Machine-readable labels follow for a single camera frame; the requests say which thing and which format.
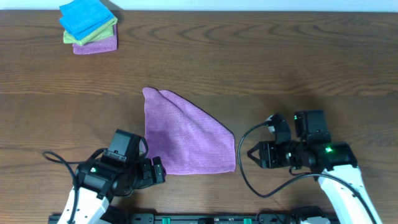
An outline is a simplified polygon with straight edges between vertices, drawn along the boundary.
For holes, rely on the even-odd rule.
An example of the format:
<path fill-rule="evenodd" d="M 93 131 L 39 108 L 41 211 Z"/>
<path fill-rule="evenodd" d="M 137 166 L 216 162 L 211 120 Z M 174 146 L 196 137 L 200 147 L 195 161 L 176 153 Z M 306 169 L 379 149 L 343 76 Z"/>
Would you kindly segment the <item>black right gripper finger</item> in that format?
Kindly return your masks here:
<path fill-rule="evenodd" d="M 261 150 L 261 144 L 257 143 L 253 148 L 248 150 L 247 155 L 252 155 L 254 152 L 260 151 L 260 150 Z"/>
<path fill-rule="evenodd" d="M 250 158 L 252 161 L 254 161 L 258 166 L 261 166 L 261 160 L 252 154 L 248 154 L 248 158 Z"/>

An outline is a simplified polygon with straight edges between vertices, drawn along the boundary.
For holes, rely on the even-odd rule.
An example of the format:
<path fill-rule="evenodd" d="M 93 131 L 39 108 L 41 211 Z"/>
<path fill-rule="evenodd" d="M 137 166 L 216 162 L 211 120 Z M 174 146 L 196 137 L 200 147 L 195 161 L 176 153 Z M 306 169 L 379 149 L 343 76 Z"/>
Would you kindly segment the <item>purple microfiber cloth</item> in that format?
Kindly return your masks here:
<path fill-rule="evenodd" d="M 235 171 L 230 130 L 172 91 L 145 87 L 142 93 L 148 156 L 159 156 L 169 175 Z"/>

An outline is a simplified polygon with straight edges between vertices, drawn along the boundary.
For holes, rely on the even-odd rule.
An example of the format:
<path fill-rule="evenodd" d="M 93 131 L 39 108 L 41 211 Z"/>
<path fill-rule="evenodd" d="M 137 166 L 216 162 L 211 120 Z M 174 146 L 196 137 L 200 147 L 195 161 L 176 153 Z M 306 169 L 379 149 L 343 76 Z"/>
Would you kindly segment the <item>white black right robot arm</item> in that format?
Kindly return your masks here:
<path fill-rule="evenodd" d="M 268 198 L 294 182 L 313 178 L 329 198 L 340 223 L 380 223 L 381 219 L 364 186 L 362 173 L 350 146 L 333 142 L 322 110 L 294 114 L 297 139 L 280 114 L 261 126 L 274 135 L 248 150 L 247 157 L 263 169 L 289 168 L 292 179 L 268 194 Z"/>

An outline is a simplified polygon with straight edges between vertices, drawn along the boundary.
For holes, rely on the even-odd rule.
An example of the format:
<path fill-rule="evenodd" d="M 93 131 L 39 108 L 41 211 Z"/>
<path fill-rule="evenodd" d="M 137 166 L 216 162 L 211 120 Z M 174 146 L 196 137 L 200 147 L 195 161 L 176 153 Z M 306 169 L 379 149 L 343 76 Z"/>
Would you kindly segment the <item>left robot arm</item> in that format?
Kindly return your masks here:
<path fill-rule="evenodd" d="M 128 197 L 135 190 L 165 182 L 159 157 L 153 159 L 89 159 L 76 170 L 78 189 L 70 191 L 59 223 L 97 223 L 113 198 Z"/>

